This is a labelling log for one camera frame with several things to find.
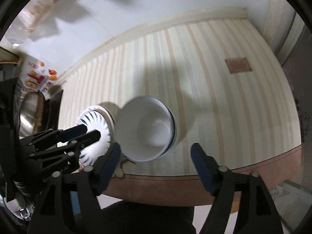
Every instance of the plate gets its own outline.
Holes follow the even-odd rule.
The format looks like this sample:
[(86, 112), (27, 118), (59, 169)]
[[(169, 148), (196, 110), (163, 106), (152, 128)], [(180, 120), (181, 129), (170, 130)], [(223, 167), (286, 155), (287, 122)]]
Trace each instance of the plate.
[(106, 120), (103, 111), (87, 110), (84, 111), (77, 119), (77, 125), (84, 124), (87, 126), (87, 133), (92, 130), (98, 130), (101, 138), (98, 142), (85, 147), (81, 150), (79, 159), (82, 165), (93, 165), (99, 156), (105, 155), (111, 143), (110, 120)]

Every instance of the brown label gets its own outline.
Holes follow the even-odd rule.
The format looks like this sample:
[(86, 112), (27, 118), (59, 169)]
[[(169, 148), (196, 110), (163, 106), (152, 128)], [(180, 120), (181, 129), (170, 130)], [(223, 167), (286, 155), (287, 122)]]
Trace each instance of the brown label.
[(246, 57), (225, 59), (225, 63), (231, 74), (252, 71), (252, 68)]

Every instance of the white wall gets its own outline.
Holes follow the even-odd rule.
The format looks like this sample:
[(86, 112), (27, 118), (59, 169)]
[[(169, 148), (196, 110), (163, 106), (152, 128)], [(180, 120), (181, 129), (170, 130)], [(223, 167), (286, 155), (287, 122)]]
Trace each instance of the white wall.
[[(270, 24), (268, 0), (61, 0), (20, 50), (53, 64), (61, 74), (101, 43), (135, 26), (214, 6), (247, 7), (248, 19), (260, 32), (265, 23)], [(279, 22), (285, 22), (285, 17), (290, 20), (288, 13)]]

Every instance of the black pants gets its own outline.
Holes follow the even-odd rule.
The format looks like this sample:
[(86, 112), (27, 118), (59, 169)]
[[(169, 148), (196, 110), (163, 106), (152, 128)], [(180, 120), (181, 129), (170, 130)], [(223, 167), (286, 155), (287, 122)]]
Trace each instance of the black pants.
[[(162, 207), (120, 201), (102, 209), (107, 234), (195, 234), (194, 207)], [(78, 230), (83, 231), (80, 214)]]

